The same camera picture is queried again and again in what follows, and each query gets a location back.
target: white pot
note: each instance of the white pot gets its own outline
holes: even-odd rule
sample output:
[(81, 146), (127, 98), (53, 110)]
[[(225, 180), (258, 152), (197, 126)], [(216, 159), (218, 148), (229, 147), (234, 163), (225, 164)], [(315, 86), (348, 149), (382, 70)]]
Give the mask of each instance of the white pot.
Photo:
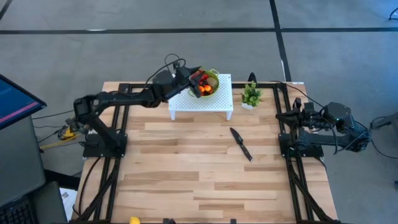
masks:
[(247, 110), (253, 110), (253, 106), (251, 106), (251, 105), (248, 105), (247, 103), (242, 103), (242, 107), (244, 108), (244, 109), (247, 109)]

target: black floor line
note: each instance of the black floor line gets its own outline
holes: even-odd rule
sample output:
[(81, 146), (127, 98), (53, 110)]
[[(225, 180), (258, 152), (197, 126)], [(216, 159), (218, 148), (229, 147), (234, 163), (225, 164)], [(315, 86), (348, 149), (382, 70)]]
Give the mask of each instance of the black floor line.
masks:
[(281, 28), (281, 32), (398, 32), (398, 27)]
[(4, 6), (2, 7), (1, 11), (0, 11), (0, 21), (3, 18), (3, 16), (5, 15), (5, 13), (8, 10), (8, 7), (10, 6), (12, 0), (7, 0), (6, 3), (4, 4)]
[(281, 33), (281, 28), (280, 28), (280, 24), (279, 24), (279, 17), (278, 17), (278, 12), (276, 9), (275, 0), (269, 0), (269, 4), (271, 5), (272, 18), (274, 20), (274, 27), (275, 27), (275, 33), (276, 33), (276, 40), (278, 41), (279, 55), (280, 55), (280, 59), (283, 62), (282, 68), (284, 70), (283, 72), (284, 72), (284, 76), (285, 76), (285, 81), (291, 82), (292, 76), (290, 75), (289, 63), (287, 62), (285, 44), (284, 44), (284, 39), (283, 39), (282, 33)]
[(174, 29), (92, 29), (92, 30), (0, 30), (0, 34), (187, 34), (275, 32), (274, 28), (222, 27)]

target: knife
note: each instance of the knife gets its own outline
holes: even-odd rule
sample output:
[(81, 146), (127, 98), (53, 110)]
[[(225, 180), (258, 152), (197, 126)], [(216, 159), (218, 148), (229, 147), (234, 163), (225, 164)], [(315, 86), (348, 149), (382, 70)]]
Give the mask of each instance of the knife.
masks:
[(246, 147), (244, 147), (242, 137), (239, 135), (239, 133), (235, 129), (233, 129), (233, 128), (229, 128), (229, 129), (231, 130), (231, 133), (234, 136), (234, 138), (236, 140), (236, 143), (239, 146), (241, 146), (241, 149), (242, 149), (244, 155), (246, 156), (246, 158), (249, 159), (250, 162), (252, 162), (253, 161), (253, 157), (251, 157), (248, 149), (246, 149)]

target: wooden tabletop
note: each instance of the wooden tabletop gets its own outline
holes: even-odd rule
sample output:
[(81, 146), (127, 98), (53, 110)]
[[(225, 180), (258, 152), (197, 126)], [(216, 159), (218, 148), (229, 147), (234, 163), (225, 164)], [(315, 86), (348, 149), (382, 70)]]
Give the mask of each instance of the wooden tabletop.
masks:
[[(103, 90), (117, 90), (118, 85), (106, 82)], [(305, 92), (304, 85), (293, 85)], [(229, 223), (232, 218), (238, 223), (295, 223), (286, 164), (277, 140), (273, 91), (263, 89), (263, 102), (252, 111), (241, 107), (241, 92), (233, 90), (230, 121), (222, 112), (177, 112), (172, 121), (167, 104), (130, 107), (128, 146), (121, 160), (113, 223), (127, 223), (131, 216), (143, 223), (162, 223), (163, 218), (174, 218), (177, 223)], [(307, 101), (293, 88), (289, 88), (289, 97), (290, 102), (296, 97)], [(100, 117), (108, 126), (113, 111), (108, 108)], [(253, 162), (244, 156), (229, 127), (243, 137)], [(95, 160), (85, 161), (75, 208)], [(103, 161), (88, 179), (82, 210), (98, 192)], [(337, 218), (325, 168), (314, 158), (303, 158), (303, 163), (310, 193), (326, 214)], [(298, 194), (305, 218), (303, 198)]]

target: white platform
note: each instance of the white platform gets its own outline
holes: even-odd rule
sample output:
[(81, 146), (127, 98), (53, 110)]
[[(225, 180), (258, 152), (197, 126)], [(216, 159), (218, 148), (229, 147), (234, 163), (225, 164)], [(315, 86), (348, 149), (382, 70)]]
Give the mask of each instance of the white platform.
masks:
[(230, 120), (234, 110), (232, 99), (231, 74), (219, 74), (220, 85), (210, 97), (196, 98), (188, 94), (185, 89), (169, 100), (169, 111), (172, 120), (175, 120), (177, 111), (225, 111), (226, 119)]

